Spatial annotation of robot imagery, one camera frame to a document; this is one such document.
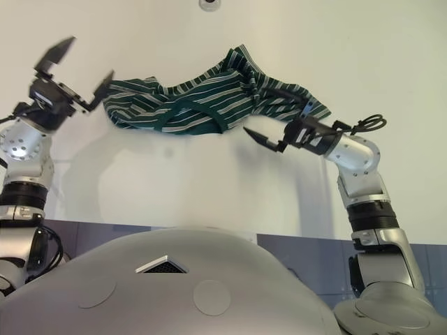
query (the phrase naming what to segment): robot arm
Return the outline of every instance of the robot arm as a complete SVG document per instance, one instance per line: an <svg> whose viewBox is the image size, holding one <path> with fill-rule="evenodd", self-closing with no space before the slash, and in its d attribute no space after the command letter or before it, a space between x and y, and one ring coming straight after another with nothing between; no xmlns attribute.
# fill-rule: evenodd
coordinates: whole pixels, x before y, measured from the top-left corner
<svg viewBox="0 0 447 335"><path fill-rule="evenodd" d="M271 93L290 98L282 91ZM349 259L351 286L359 299L336 305L339 326L352 335L403 335L407 330L411 334L443 334L447 321L424 297L419 266L377 172L380 151L374 143L356 135L379 129L386 121L381 115L373 115L354 127L339 121L328 127L305 115L308 105L287 124L284 138L277 144L245 130L273 151L283 152L290 144L324 156L338 167L339 192L353 230L351 238L359 251Z"/></svg>
<svg viewBox="0 0 447 335"><path fill-rule="evenodd" d="M61 258L59 240L59 258L54 257L42 269L50 236L58 240L53 231L43 226L43 210L54 174L51 137L74 114L74 103L85 111L94 110L112 80L113 72L94 92L91 103L64 84L54 82L48 71L61 61L73 41L74 37L61 41L37 63L36 79L29 90L33 103L19 103L4 119L16 119L15 123L0 132L0 149L6 156L3 165L7 169L0 194L0 292L4 296L49 271Z"/></svg>
<svg viewBox="0 0 447 335"><path fill-rule="evenodd" d="M282 91L271 93L286 96ZM377 282L403 283L421 292L425 289L414 254L377 172L379 148L355 135L385 124L380 115L374 115L354 127L336 121L331 128L312 116L301 115L286 126L284 139L278 144L245 129L257 143L273 151L283 152L287 145L292 145L324 156L337 165L339 192L353 230L351 237L360 251L350 259L351 285L356 296Z"/></svg>

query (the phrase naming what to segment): tiled wall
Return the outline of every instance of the tiled wall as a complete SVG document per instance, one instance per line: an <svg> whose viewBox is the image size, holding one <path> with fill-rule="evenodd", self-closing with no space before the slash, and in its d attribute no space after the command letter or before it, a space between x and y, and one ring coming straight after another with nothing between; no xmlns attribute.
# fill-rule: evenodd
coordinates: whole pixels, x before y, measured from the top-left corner
<svg viewBox="0 0 447 335"><path fill-rule="evenodd" d="M150 227L46 221L61 236L72 257L111 239ZM353 297L348 259L355 255L351 241L258 235L258 244L276 256L329 306ZM427 298L447 317L447 246L412 245L425 279Z"/></svg>

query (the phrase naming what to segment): black cable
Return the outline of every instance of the black cable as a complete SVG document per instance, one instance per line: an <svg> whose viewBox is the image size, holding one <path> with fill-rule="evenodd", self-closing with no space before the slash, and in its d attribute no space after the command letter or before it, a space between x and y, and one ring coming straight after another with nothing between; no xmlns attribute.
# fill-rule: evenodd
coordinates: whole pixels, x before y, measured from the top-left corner
<svg viewBox="0 0 447 335"><path fill-rule="evenodd" d="M28 279L26 280L27 283L53 270L55 267L59 265L64 256L64 246L62 245L62 240L59 237L59 235L53 229L45 225L42 226L42 229L45 230L50 235L50 239L53 239L56 242L57 250L54 256L52 257L51 261L48 262L47 266L38 274L31 275L30 277L28 277Z"/></svg>
<svg viewBox="0 0 447 335"><path fill-rule="evenodd" d="M3 166L5 169L8 168L8 164L7 164L7 162L5 162L5 160L2 159L2 158L0 158L0 166Z"/></svg>
<svg viewBox="0 0 447 335"><path fill-rule="evenodd" d="M334 131L329 131L324 134L318 134L313 137L325 137L331 135L338 135L343 133L350 133L349 135L355 135L356 133L368 133L370 131L377 131L380 128L383 128L386 125L386 120L383 118L381 114L374 114L366 119L360 120L354 127L348 127L346 129L339 129Z"/></svg>
<svg viewBox="0 0 447 335"><path fill-rule="evenodd" d="M15 115L10 115L10 116L8 116L8 117L5 117L4 119L0 119L0 124L2 124L2 123L4 123L4 122L7 122L7 121L12 121L12 120L14 120L15 118L16 118Z"/></svg>

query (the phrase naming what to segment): green fabric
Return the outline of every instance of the green fabric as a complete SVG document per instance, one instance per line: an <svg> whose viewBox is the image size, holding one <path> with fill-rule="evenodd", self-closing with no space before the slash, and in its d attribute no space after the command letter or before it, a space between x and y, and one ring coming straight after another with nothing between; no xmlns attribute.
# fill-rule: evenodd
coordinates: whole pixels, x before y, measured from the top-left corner
<svg viewBox="0 0 447 335"><path fill-rule="evenodd" d="M223 133L250 114L290 121L301 113L293 100L273 97L265 88L284 89L309 99L313 103L309 114L319 119L330 114L304 87L265 75L243 45L231 49L200 77L174 87L162 87L155 77L115 80L103 103L120 128L179 135Z"/></svg>

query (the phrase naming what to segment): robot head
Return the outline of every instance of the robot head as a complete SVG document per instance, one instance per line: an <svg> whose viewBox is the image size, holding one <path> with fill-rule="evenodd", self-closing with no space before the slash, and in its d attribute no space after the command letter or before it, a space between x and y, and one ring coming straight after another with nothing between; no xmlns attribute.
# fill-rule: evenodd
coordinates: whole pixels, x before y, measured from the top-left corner
<svg viewBox="0 0 447 335"><path fill-rule="evenodd" d="M341 334L261 247L214 229L113 240L7 296L0 334Z"/></svg>

